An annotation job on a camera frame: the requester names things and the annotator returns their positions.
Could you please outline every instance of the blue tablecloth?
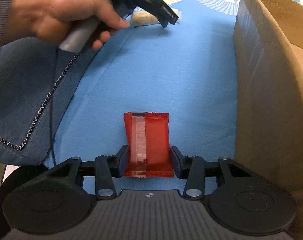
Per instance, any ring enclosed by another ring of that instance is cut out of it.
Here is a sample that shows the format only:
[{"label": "blue tablecloth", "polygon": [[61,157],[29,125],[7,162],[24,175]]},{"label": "blue tablecloth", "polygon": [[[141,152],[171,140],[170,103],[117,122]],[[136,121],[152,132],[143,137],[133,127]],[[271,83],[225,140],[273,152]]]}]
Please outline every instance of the blue tablecloth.
[{"label": "blue tablecloth", "polygon": [[[88,67],[55,137],[57,162],[115,154],[124,112],[169,112],[170,144],[207,161],[233,157],[237,70],[233,29],[239,0],[165,0],[181,22],[120,31]],[[93,178],[84,189],[94,193]],[[114,179],[116,189],[179,189],[177,178]],[[215,189],[207,179],[206,193]]]}]

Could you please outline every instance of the black cable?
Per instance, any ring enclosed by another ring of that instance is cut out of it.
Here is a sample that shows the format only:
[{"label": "black cable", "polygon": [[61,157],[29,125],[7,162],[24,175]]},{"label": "black cable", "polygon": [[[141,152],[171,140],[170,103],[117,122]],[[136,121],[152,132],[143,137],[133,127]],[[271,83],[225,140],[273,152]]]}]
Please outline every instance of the black cable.
[{"label": "black cable", "polygon": [[56,68],[57,68],[57,63],[58,63],[58,47],[56,47],[55,51],[55,60],[54,60],[54,69],[52,73],[52,79],[50,82],[50,151],[52,155],[52,160],[54,166],[57,165],[56,163],[56,158],[55,158],[55,153],[54,153],[54,138],[53,138],[53,101],[54,101],[54,85],[55,85],[55,77],[56,77]]}]

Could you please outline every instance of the chain stitching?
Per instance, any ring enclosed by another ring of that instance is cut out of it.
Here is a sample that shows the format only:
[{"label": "chain stitching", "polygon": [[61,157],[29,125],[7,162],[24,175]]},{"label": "chain stitching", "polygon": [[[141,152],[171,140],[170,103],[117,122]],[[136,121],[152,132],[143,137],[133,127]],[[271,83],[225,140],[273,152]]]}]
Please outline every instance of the chain stitching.
[{"label": "chain stitching", "polygon": [[[62,74],[59,76],[59,78],[57,79],[56,83],[54,84],[53,91],[56,90],[56,88],[58,87],[58,85],[62,81],[63,77],[66,75],[67,71],[72,66],[72,64],[75,62],[75,60],[78,58],[78,56],[79,56],[79,54],[76,54],[73,57],[73,59],[68,63],[67,67],[63,70]],[[20,146],[15,145],[14,143],[10,143],[10,142],[6,141],[5,139],[3,139],[1,137],[0,137],[0,143],[2,143],[3,145],[6,145],[8,147],[13,148],[14,150],[18,150],[18,151],[23,150],[25,148],[28,140],[30,139],[31,134],[34,131],[35,125],[36,125],[37,121],[39,120],[40,116],[42,115],[42,113],[43,113],[43,111],[45,109],[45,106],[49,102],[50,98],[51,98],[51,92],[49,92],[47,94],[47,96],[45,98],[45,101],[42,103],[42,106],[38,110],[37,115],[35,116],[34,121],[32,122],[32,125],[30,126],[30,128],[28,130],[28,133],[26,134],[26,137],[25,137],[24,141],[23,141],[23,143]]]}]

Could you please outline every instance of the red packet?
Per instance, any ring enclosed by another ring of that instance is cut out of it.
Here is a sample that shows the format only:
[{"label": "red packet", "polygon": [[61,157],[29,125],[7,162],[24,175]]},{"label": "red packet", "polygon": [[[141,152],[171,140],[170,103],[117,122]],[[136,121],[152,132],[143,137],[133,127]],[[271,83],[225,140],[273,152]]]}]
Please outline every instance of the red packet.
[{"label": "red packet", "polygon": [[169,114],[125,113],[130,155],[125,176],[173,177],[169,157]]}]

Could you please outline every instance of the crosshair logo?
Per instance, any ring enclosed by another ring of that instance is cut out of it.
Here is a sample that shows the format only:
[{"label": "crosshair logo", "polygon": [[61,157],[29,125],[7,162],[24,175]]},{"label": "crosshair logo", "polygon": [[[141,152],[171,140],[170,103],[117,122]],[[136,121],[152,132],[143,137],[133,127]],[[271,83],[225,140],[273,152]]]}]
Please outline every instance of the crosshair logo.
[{"label": "crosshair logo", "polygon": [[146,197],[151,198],[154,197],[155,194],[148,192],[147,194],[145,194]]}]

